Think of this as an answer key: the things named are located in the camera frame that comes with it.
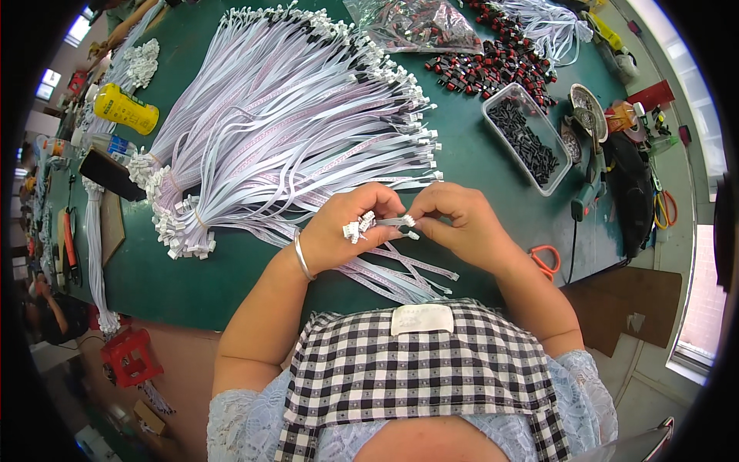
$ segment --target plastic bag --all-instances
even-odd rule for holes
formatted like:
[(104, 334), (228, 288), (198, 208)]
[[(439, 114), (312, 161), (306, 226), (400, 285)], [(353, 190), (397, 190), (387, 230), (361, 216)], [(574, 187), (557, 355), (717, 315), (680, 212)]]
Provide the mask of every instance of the plastic bag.
[(480, 38), (447, 0), (344, 0), (352, 20), (394, 52), (483, 52)]

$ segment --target bracelet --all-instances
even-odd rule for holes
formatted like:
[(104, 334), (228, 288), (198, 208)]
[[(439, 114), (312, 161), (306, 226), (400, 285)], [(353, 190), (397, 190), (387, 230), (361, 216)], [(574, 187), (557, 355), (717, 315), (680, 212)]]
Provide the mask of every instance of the bracelet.
[(297, 226), (295, 227), (295, 252), (298, 254), (298, 260), (300, 261), (300, 268), (302, 268), (303, 273), (305, 274), (305, 277), (307, 277), (311, 281), (315, 281), (316, 277), (310, 275), (310, 271), (308, 271), (308, 265), (305, 264), (305, 258), (303, 258), (303, 251), (300, 250), (300, 240), (298, 239), (298, 236), (300, 235), (300, 228)]

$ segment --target apron label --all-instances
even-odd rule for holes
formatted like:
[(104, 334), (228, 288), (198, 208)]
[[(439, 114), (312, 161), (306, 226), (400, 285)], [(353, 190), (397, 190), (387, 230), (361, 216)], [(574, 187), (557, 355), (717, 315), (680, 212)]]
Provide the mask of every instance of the apron label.
[(392, 312), (390, 335), (397, 336), (408, 332), (426, 332), (429, 330), (446, 330), (454, 332), (454, 316), (452, 309), (445, 305), (424, 303), (421, 305), (403, 305)]

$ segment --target black and white checkered fabric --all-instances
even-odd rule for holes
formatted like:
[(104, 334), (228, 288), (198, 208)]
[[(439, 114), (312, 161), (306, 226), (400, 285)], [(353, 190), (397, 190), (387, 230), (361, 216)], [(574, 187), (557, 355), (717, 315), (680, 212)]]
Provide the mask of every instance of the black and white checkered fabric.
[(311, 461), (318, 432), (393, 418), (523, 414), (541, 461), (569, 456), (541, 344), (471, 299), (435, 302), (454, 332), (390, 335), (394, 308), (314, 313), (298, 341), (276, 461)]

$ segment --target black bag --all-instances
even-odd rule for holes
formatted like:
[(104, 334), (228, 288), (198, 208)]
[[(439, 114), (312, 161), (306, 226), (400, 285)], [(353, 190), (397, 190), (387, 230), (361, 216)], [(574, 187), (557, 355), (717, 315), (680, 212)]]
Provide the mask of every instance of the black bag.
[(632, 259), (647, 244), (654, 223), (654, 188), (649, 157), (639, 152), (622, 132), (610, 134), (602, 146), (605, 164), (613, 166), (606, 174), (606, 181), (616, 202), (624, 253)]

